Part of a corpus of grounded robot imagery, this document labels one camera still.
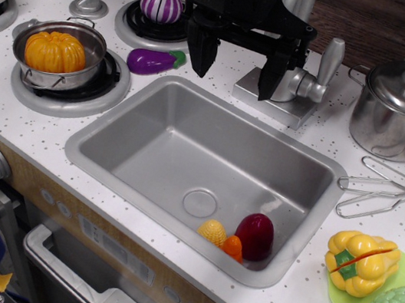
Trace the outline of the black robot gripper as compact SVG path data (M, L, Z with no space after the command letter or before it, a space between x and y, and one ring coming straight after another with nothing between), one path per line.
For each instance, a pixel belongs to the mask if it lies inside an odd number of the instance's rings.
M183 22L191 65L204 77L221 41L267 59L258 80L258 100L269 100L287 70L303 67L317 32L284 0L184 0ZM313 3L314 0L294 0Z

